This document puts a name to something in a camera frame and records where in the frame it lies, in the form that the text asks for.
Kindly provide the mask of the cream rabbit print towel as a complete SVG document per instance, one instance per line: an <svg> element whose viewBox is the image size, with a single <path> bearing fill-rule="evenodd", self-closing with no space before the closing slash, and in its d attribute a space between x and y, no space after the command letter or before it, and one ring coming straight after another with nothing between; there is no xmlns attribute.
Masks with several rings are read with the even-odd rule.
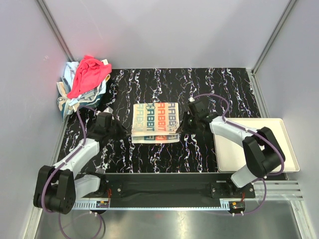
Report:
<svg viewBox="0 0 319 239"><path fill-rule="evenodd" d="M132 143L175 143L179 141L178 128L178 103L134 104Z"/></svg>

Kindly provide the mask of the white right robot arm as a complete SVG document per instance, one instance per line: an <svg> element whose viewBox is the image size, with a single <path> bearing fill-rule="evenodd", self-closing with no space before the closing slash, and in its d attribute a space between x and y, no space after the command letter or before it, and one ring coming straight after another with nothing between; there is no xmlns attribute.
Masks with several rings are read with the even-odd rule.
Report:
<svg viewBox="0 0 319 239"><path fill-rule="evenodd" d="M213 136L221 136L243 149L246 164L232 174L231 182L226 185L231 197L240 196L247 184L265 178L278 166L279 173L284 169L285 155L270 128L245 127L224 115L211 113L202 100L190 98L188 111L176 132L197 134L201 131L210 131Z"/></svg>

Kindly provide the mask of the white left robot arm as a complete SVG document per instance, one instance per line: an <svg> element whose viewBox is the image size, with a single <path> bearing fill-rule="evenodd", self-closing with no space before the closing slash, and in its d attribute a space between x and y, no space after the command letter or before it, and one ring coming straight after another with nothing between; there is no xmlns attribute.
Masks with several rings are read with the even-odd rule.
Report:
<svg viewBox="0 0 319 239"><path fill-rule="evenodd" d="M93 173L77 178L77 175L110 139L122 140L128 135L128 130L113 116L111 108L97 112L95 123L73 151L54 165L40 168L33 205L46 212L68 214L76 200L84 196L103 197L108 190L105 176Z"/></svg>

